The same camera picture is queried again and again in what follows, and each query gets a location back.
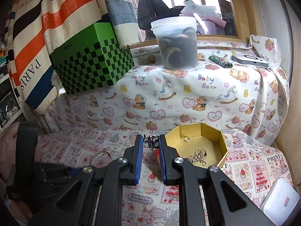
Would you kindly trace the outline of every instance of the metal charm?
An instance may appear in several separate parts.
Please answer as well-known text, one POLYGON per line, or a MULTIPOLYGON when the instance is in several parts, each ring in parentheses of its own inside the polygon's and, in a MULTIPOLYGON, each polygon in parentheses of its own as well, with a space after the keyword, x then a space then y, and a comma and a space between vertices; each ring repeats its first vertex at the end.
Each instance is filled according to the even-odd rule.
POLYGON ((186 159, 189 160, 191 163, 194 162, 200 162, 203 166, 206 165, 206 162, 203 160, 203 158, 207 156, 207 152, 204 149, 201 149, 200 151, 198 149, 195 150, 195 155, 192 157, 189 155, 186 159))
POLYGON ((158 149, 159 146, 156 145, 156 143, 159 142, 159 137, 158 136, 153 136, 153 135, 149 135, 147 136, 146 134, 143 135, 143 142, 145 144, 148 144, 148 148, 150 150, 154 150, 154 149, 158 149))
POLYGON ((101 153, 106 153, 110 158, 112 158, 112 156, 111 156, 111 154, 110 154, 109 152, 107 152, 107 151, 105 151, 105 150, 98 151, 97 153, 95 153, 95 154, 92 156, 92 158, 91 158, 91 160, 90 160, 90 163, 89 163, 89 166, 92 165, 93 160, 94 160, 99 154, 101 154, 101 153))
POLYGON ((185 137, 185 138, 184 138, 184 141, 185 141, 185 142, 189 142, 190 140, 191 140, 190 137, 185 137))

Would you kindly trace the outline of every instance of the tablecloth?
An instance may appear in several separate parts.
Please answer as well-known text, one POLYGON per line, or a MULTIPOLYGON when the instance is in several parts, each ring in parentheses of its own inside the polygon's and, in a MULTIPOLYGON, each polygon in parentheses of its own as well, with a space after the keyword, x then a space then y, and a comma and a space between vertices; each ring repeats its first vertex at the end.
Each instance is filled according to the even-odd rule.
POLYGON ((238 128, 270 145, 287 114, 289 85, 277 40, 250 38, 249 45, 199 41, 198 65, 188 70, 164 69, 158 46, 133 49, 136 66, 117 84, 60 94, 45 112, 46 122, 51 132, 69 126, 172 130, 204 122, 218 129, 238 128), (237 53, 257 54, 270 67, 238 64, 231 60, 237 53), (228 59, 233 68, 213 63, 210 55, 228 59))
MULTIPOLYGON (((85 167, 94 153, 105 150, 92 163, 103 167, 121 157, 133 146, 137 134, 166 134, 167 131, 112 130, 69 127, 64 131, 39 136, 36 153, 41 162, 85 167)), ((283 153, 263 145, 238 129, 222 130, 229 155, 222 171, 259 207, 273 183, 280 177, 293 185, 283 153)), ((208 216, 203 200, 206 224, 208 216)), ((123 187, 123 226, 179 225, 179 188, 165 186, 155 151, 143 149, 141 178, 137 186, 123 187)))

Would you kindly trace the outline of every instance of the green checkered box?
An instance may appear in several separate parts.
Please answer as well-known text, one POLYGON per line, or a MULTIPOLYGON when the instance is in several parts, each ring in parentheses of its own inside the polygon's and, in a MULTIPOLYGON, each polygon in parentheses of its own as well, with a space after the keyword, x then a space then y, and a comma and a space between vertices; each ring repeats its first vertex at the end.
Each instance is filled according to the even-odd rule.
POLYGON ((67 94, 114 85, 133 66, 131 51, 119 49, 110 23, 94 23, 50 54, 67 94))

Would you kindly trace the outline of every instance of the black and green checkerboard pattern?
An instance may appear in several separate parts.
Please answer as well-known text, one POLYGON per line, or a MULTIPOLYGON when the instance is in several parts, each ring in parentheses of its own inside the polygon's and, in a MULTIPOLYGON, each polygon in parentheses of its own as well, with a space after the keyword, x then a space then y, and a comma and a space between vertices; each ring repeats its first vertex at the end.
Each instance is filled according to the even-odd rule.
POLYGON ((70 43, 71 49, 81 49, 65 50, 52 59, 67 94, 114 85, 134 66, 130 49, 119 49, 116 38, 83 44, 70 43))

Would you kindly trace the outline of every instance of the clear plastic container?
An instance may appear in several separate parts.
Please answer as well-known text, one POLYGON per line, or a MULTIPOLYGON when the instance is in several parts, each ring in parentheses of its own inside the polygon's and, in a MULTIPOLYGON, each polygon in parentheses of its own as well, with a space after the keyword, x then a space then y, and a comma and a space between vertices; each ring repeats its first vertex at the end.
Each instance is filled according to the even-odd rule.
POLYGON ((197 20, 180 16, 151 23, 165 69, 182 70, 198 64, 197 20))
POLYGON ((4 98, 0 100, 0 125, 4 127, 6 122, 9 121, 19 109, 13 92, 8 92, 4 98))

